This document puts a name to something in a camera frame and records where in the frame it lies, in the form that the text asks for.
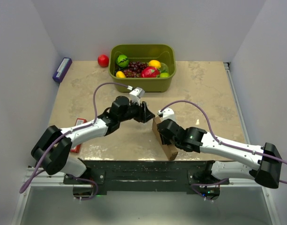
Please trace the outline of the brown cardboard box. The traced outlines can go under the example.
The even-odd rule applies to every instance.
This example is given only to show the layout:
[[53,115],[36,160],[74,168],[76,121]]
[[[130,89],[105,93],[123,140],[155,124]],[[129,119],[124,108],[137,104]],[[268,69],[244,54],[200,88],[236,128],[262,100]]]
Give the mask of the brown cardboard box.
[[162,141],[161,141],[161,137],[160,137],[160,133],[157,130],[157,125],[161,122],[160,117],[156,117],[153,119],[152,121],[152,131],[157,139],[157,141],[159,142],[163,152],[165,153],[168,161],[174,161],[178,155],[178,150],[177,148],[173,145],[163,145]]

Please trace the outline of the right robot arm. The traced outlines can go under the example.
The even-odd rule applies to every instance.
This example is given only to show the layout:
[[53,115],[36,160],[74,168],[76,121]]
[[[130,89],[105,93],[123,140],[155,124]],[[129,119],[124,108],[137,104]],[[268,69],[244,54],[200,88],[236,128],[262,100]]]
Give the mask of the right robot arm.
[[281,173],[281,156],[274,144],[249,145],[212,136],[197,127],[187,129],[175,121],[166,119],[157,125],[163,144],[174,144],[185,152],[218,155],[230,159],[229,163],[214,162],[212,168],[204,170],[205,183],[213,184],[225,178],[254,180],[266,188],[277,189]]

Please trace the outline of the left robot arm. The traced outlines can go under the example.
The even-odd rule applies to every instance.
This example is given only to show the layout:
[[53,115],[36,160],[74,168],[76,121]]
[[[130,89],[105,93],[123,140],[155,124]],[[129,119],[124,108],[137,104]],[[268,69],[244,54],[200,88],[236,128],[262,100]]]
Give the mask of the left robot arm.
[[125,96],[118,96],[96,121],[62,129],[55,125],[48,127],[32,149],[31,155],[47,174],[62,172],[74,176],[80,184],[85,184],[90,180],[91,173],[83,161],[69,155],[72,148],[113,133],[124,121],[146,123],[154,117],[146,102],[137,103]]

